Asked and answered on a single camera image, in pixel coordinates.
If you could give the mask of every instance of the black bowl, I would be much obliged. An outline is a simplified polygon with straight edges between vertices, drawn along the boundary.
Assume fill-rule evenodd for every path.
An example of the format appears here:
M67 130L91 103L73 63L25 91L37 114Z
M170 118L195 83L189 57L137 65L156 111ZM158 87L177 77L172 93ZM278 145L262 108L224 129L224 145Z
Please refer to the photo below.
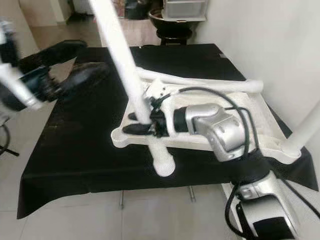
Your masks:
M166 21L162 18L161 9L153 9L148 13L149 19L153 26L160 32L175 32L181 30L188 30L193 22L190 21Z

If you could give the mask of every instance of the table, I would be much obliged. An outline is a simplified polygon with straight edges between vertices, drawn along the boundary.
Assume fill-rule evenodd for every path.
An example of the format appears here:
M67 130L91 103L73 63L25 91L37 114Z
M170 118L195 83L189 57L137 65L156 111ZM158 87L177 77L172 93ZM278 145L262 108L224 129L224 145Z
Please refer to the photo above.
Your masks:
M214 44L131 47L138 67L189 78L244 81L244 76ZM106 62L110 74L97 79L73 100L59 100L21 176L17 218L64 196L118 190L168 188L228 182L228 169L212 152L170 148L176 162L169 177L156 174L144 145L113 146L128 98L107 48L88 48L76 64ZM276 120L288 136L291 131ZM291 165L270 158L288 180L318 190L307 149Z

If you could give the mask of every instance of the black stool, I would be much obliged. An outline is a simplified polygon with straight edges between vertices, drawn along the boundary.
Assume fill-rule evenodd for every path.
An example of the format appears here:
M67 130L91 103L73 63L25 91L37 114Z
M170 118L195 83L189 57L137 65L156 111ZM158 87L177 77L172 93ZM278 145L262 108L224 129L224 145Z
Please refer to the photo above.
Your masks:
M161 39L161 45L180 44L187 45L187 40L191 37L192 31L188 28L183 28L176 31L156 31L156 35Z

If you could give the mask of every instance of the metal table leg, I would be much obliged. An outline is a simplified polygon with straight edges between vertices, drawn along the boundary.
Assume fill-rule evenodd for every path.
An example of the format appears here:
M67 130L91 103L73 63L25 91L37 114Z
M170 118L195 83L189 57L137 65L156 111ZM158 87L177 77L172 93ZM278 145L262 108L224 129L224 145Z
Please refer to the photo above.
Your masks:
M124 205L124 195L125 195L125 191L121 190L120 191L120 202L119 202L119 207L120 209L124 209L125 205Z
M189 191L191 202L195 203L197 200L196 200L196 196L195 196L194 189L192 188L192 186L188 186L188 191Z

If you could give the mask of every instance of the robotic arm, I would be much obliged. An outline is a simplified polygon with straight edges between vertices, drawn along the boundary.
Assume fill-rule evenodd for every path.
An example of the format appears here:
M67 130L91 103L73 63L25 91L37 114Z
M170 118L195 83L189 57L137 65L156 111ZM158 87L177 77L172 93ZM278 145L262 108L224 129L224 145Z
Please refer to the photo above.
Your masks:
M225 211L229 227L248 240L299 239L299 221L296 213L281 190L268 160L261 154L258 139L255 138L254 143L249 139L249 128L242 111L246 111L249 115L252 131L255 134L250 112L235 105L222 93L209 88L189 87L180 89L179 92L191 90L219 94L227 101L231 101L234 106L223 108L214 103L189 105L174 110L172 118L176 132L204 136L217 160L231 168L229 177L234 189ZM131 124L124 127L123 131L127 134L168 136L167 126L170 123L166 122L165 115L160 110L162 102L168 97L169 95L151 100L153 105L151 125ZM241 120L227 113L231 109L238 110ZM134 114L131 113L129 118L135 120ZM236 211L243 232L232 226L229 220L234 196L239 200Z

